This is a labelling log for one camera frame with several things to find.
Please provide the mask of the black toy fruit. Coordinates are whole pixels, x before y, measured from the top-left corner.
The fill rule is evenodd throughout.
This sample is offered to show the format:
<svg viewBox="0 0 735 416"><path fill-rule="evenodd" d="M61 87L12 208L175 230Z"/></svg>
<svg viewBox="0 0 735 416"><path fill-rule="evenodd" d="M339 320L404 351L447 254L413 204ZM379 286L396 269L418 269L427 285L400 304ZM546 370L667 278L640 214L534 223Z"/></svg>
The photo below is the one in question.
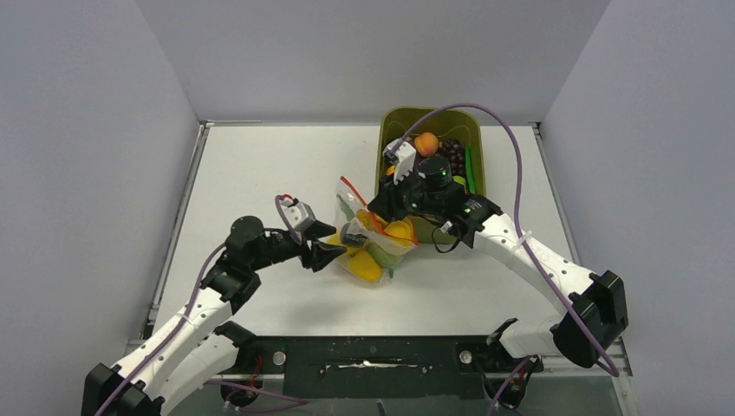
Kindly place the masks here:
<svg viewBox="0 0 735 416"><path fill-rule="evenodd" d="M362 248L368 238L361 233L361 229L352 223L347 223L340 230L340 243L349 248Z"/></svg>

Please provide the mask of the green toy chili pepper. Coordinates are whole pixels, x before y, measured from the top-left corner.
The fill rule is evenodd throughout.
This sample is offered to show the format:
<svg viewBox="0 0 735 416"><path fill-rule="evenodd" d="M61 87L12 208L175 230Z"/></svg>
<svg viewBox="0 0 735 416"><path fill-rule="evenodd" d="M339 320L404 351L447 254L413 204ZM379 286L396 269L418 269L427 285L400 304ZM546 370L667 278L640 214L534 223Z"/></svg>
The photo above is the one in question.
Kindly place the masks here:
<svg viewBox="0 0 735 416"><path fill-rule="evenodd" d="M340 212L344 215L345 219L348 222L352 221L354 219L354 210L351 208L349 203L340 194L336 196L336 199Z"/></svg>

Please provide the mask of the yellow toy bell pepper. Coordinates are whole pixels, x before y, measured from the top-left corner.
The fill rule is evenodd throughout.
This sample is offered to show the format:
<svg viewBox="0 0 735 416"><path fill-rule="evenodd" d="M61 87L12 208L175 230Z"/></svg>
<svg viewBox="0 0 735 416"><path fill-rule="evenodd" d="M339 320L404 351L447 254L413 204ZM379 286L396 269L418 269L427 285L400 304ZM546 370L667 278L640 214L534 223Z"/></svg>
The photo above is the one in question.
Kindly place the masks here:
<svg viewBox="0 0 735 416"><path fill-rule="evenodd" d="M350 273L365 282L376 283L383 277L382 268L366 250L355 252L346 265Z"/></svg>

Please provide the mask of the clear zip bag orange zipper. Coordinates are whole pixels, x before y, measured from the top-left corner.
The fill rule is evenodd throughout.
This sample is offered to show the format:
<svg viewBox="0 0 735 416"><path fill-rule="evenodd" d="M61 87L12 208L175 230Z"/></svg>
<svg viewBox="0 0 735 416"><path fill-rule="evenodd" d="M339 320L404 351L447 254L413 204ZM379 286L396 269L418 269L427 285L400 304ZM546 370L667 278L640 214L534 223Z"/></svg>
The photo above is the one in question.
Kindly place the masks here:
<svg viewBox="0 0 735 416"><path fill-rule="evenodd" d="M354 213L356 213L358 210L365 210L365 211L371 212L368 209L368 202L367 202L367 200L362 197L362 195L357 191L357 189L352 185L352 183L347 178L341 176L339 178L339 181L337 182L337 185L336 185L336 188L335 188L335 206L336 206L336 209L335 209L335 228L336 228L336 222L337 222L338 218L342 214L340 212L340 209L338 207L338 202L337 202L337 199L336 199L336 196L338 194L342 195L342 197L349 203L349 205L351 206L351 208L354 210ZM370 245L370 244L377 244L382 249L384 249L385 251L387 251L388 253L394 254L394 255L400 255L400 256L403 256L403 258L409 252L411 252L412 250L416 249L418 247L418 245L419 245L418 238L416 236L415 227L414 227L413 222L411 220L409 220L409 219L398 220L398 221L406 221L406 222L408 222L413 227L413 231L414 231L414 244L411 245L410 247L405 247L405 246L402 246L400 244L395 243L391 238L389 238L385 234L384 228L387 226L388 223L391 223L391 222L388 222L388 221L382 219L381 217L375 215L372 212L371 212L371 214L372 214L372 216L374 218L374 221L376 223L379 223L380 224L379 225L379 229L381 231L381 234L380 235L376 236L375 239L368 240L366 242L366 244L362 248L359 248L359 249L357 249L357 248L349 248L349 247L346 247L345 245L339 244L339 245L345 246L347 248L347 253L338 258L338 264L340 264L347 272L349 272L348 269L347 269L347 265L346 265L347 260L349 260L349 258L351 256L353 256L355 252L360 251L360 250L366 250L366 247L368 245ZM370 284L381 284L381 283L385 282L386 280L391 279L393 277L393 275L394 275L395 269L398 266L396 266L393 269L382 269L383 270L383 277L381 278L381 280L379 282L370 283Z"/></svg>

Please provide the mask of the green toy cabbage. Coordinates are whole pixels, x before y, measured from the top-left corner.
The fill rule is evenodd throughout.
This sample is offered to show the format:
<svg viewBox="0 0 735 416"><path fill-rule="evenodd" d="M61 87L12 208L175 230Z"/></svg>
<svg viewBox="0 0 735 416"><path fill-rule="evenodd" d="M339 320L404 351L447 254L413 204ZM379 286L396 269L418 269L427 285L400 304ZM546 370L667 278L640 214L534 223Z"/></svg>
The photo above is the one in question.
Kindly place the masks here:
<svg viewBox="0 0 735 416"><path fill-rule="evenodd" d="M390 254L377 244L368 245L366 250L382 269L393 269L403 259L403 256Z"/></svg>

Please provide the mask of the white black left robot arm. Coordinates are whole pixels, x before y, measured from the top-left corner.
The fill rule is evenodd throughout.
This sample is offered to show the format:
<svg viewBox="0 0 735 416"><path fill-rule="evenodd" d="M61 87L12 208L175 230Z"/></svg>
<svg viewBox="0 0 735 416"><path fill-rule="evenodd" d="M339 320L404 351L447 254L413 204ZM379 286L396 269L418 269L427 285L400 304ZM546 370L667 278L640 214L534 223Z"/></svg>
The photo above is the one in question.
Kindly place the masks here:
<svg viewBox="0 0 735 416"><path fill-rule="evenodd" d="M235 220L225 241L205 260L184 307L137 349L87 375L83 415L167 415L209 379L234 366L255 340L232 321L259 288L257 271L292 258L317 272L345 253L324 242L333 225L309 221L300 241L259 218Z"/></svg>

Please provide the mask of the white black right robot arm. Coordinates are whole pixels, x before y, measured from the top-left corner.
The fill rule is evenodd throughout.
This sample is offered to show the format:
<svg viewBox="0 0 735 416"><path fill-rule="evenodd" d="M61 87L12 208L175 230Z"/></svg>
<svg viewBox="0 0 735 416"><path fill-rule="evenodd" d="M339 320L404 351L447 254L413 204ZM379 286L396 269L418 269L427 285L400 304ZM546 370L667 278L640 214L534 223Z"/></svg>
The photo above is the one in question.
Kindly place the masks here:
<svg viewBox="0 0 735 416"><path fill-rule="evenodd" d="M624 283L573 263L539 242L487 197L456 182L440 157L421 161L407 175L379 178L368 209L385 220L428 219L459 243L496 259L542 294L555 312L542 322L507 320L492 334L489 362L507 370L522 357L560 354L584 368L603 365L607 349L628 326Z"/></svg>

